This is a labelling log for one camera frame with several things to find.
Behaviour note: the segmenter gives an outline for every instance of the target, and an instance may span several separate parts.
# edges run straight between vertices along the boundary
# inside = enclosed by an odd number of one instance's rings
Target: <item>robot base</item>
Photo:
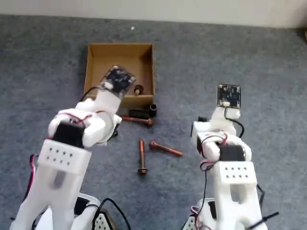
[[[86,201],[87,203],[86,205],[89,205],[89,204],[93,204],[97,206],[100,205],[100,201],[98,199],[96,199],[93,196],[82,194],[82,193],[79,194],[78,200]],[[95,212],[97,211],[97,207],[92,206],[92,207],[82,208],[82,207],[78,207],[79,204],[77,201],[76,206],[75,206],[75,214],[77,215],[76,212],[79,212],[80,209],[82,209],[81,214],[75,217],[71,230],[91,230],[93,216]],[[96,220],[95,229],[112,230],[113,227],[111,226],[106,216],[104,216],[103,214],[100,214]],[[53,230],[51,208],[47,208],[47,210],[44,212],[35,230]]]
[[[202,199],[198,202],[198,206],[201,207],[202,205]],[[201,211],[199,222],[203,221],[205,225],[208,227],[202,227],[199,230],[218,230],[216,228],[216,213],[215,208],[212,208],[212,205],[214,206],[214,198],[206,198],[205,202],[203,204],[203,208]],[[198,230],[195,226],[195,217],[194,215],[189,216],[187,221],[185,222],[184,226],[181,230]],[[237,223],[234,230],[245,230],[245,227],[241,223]]]

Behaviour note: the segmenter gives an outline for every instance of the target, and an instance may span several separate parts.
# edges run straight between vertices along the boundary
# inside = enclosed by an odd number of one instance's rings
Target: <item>white plastic part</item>
[[[111,230],[106,217],[103,213],[100,213],[95,221],[95,229],[94,230]]]
[[[210,121],[193,122],[191,141],[194,145],[197,145],[197,137],[204,132],[219,132],[222,130],[227,134],[236,136],[236,129],[234,124],[231,121],[225,119],[224,112],[225,108],[216,107]],[[238,119],[240,117],[240,110],[228,108],[226,115],[228,118]]]
[[[59,154],[58,160],[66,157],[60,157],[64,151],[72,154],[72,162],[69,165],[61,166],[50,158],[50,148],[59,149],[59,152],[53,152],[52,156]],[[73,146],[58,143],[53,140],[46,139],[39,157],[38,167],[35,173],[35,179],[30,188],[27,198],[21,204],[16,220],[11,225],[11,230],[29,230],[35,218],[47,206],[51,207],[53,213],[53,227],[55,230],[71,230],[74,221],[74,206],[81,188],[86,168],[91,157],[91,152],[78,149]],[[60,186],[56,186],[55,181],[59,172],[64,174]]]
[[[93,196],[79,193],[79,197],[89,200],[89,203],[87,205],[89,204],[95,204],[97,206],[100,205],[100,201]],[[75,217],[71,230],[91,230],[92,221],[96,210],[97,210],[96,207],[87,207],[81,215]],[[35,230],[56,230],[53,229],[52,210],[50,207],[48,207],[46,212],[44,212],[44,214],[40,218]]]
[[[253,162],[250,161],[220,161],[214,168],[214,176],[222,184],[257,185]]]
[[[61,121],[69,121],[71,119],[85,124],[86,128],[82,139],[85,147],[91,147],[104,137],[106,127],[105,121],[101,119],[97,113],[78,109],[65,109],[59,111],[49,124],[49,137],[53,137]]]
[[[245,142],[243,142],[241,138],[222,131],[220,132],[205,131],[197,133],[197,137],[202,143],[204,156],[211,161],[218,161],[220,158],[220,148],[216,145],[216,142],[222,143],[226,135],[227,135],[227,140],[226,140],[227,145],[240,145],[243,149],[245,160],[251,161],[252,152],[250,147]]]
[[[117,112],[120,102],[121,99],[110,91],[99,89],[95,100],[87,98],[84,102],[79,102],[76,109],[91,112],[103,110],[113,115]]]
[[[219,161],[213,171],[216,230],[234,230],[237,222],[248,227],[260,221],[262,216],[253,162]],[[231,190],[238,192],[239,202],[232,200]],[[263,223],[255,230],[267,230],[267,226]]]
[[[225,119],[224,112],[224,107],[216,107],[210,120],[211,130],[223,130],[224,132],[227,132],[229,134],[236,135],[236,129],[232,121]],[[227,108],[226,117],[231,119],[238,119],[240,117],[240,110],[234,108]]]
[[[91,153],[81,148],[46,139],[38,164],[67,173],[85,174]]]

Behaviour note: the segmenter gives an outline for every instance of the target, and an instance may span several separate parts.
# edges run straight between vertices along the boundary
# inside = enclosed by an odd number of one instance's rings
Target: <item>small white object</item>
[[[108,90],[113,89],[113,85],[108,81],[105,82],[104,87],[106,87]]]

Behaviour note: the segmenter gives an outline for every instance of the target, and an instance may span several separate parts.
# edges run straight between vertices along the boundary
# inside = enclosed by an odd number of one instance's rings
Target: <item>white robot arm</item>
[[[193,122],[191,140],[206,160],[201,169],[211,169],[214,179],[214,198],[201,199],[191,207],[182,230],[267,230],[257,195],[257,178],[251,162],[251,149],[242,141],[244,127],[235,119],[240,117],[240,86],[217,87],[218,99],[211,120]],[[242,126],[239,137],[233,122]],[[205,170],[204,163],[211,164]],[[233,201],[232,192],[239,201]]]
[[[91,157],[91,152],[84,147],[106,145],[121,122],[115,113],[134,81],[128,72],[114,66],[100,85],[93,87],[98,89],[95,100],[79,102],[75,108],[61,110],[53,118],[38,157],[35,178],[11,230],[30,230],[46,207],[49,208],[42,221],[47,220],[47,223],[40,222],[38,230],[90,229],[95,207],[86,209],[82,217],[74,218],[75,204]]]

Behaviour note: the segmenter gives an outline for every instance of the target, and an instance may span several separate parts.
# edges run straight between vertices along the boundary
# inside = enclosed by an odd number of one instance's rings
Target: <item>black cylinder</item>
[[[150,117],[155,117],[157,115],[157,105],[156,104],[151,104],[149,106],[149,116]]]
[[[145,110],[140,110],[140,109],[130,109],[128,111],[128,114],[130,117],[135,117],[135,118],[139,118],[139,119],[149,119],[150,116],[148,114],[147,111]]]

